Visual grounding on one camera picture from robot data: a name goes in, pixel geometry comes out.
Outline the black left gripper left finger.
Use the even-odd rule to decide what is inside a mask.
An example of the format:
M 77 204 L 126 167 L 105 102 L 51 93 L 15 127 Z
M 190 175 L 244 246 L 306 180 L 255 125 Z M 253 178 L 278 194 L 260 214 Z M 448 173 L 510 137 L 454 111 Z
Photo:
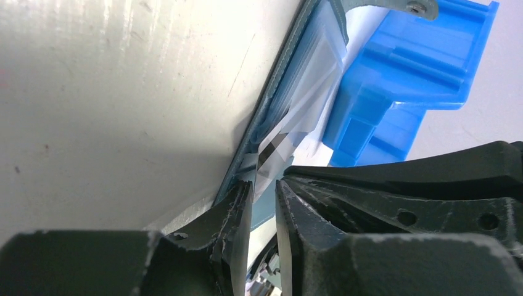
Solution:
M 2 295 L 243 295 L 253 184 L 158 231 L 21 232 L 1 247 Z

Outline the teal leather card holder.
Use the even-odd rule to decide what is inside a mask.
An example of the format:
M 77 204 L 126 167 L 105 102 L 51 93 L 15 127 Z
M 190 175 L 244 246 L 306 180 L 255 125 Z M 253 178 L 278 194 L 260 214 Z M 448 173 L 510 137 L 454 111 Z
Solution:
M 347 56 L 346 13 L 359 7 L 396 10 L 425 20 L 439 14 L 435 1 L 304 1 L 268 78 L 268 84 L 240 141 L 218 191 L 217 201 L 238 180 L 253 183 L 253 212 L 247 221 L 254 230 L 274 216 L 274 185 L 254 198 L 258 154 L 277 134 L 314 132 L 326 103 L 339 85 Z

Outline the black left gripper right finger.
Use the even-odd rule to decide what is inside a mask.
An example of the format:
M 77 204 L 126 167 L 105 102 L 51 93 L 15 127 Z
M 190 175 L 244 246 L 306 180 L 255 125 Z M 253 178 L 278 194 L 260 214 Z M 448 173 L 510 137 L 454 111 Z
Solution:
M 481 234 L 349 234 L 276 185 L 284 295 L 521 295 L 522 272 Z

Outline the white card with black stripe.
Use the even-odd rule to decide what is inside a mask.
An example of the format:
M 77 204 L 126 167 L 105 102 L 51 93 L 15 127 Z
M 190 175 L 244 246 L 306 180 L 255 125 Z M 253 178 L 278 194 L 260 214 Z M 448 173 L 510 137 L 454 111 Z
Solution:
M 260 151 L 255 176 L 254 202 L 288 165 L 287 162 L 307 134 L 303 131 L 277 134 Z

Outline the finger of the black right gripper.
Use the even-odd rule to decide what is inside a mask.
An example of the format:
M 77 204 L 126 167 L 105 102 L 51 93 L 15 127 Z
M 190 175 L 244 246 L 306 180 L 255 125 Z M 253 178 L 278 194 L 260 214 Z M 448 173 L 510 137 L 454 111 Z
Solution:
M 352 233 L 476 233 L 522 256 L 522 143 L 350 168 L 292 166 L 283 180 Z

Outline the blue plastic bin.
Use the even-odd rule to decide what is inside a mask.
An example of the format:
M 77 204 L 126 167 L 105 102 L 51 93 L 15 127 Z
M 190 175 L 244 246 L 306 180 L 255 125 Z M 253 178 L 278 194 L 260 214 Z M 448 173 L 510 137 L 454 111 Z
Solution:
M 344 73 L 322 139 L 330 166 L 402 162 L 428 110 L 466 103 L 499 4 L 438 5 L 433 21 L 390 10 Z

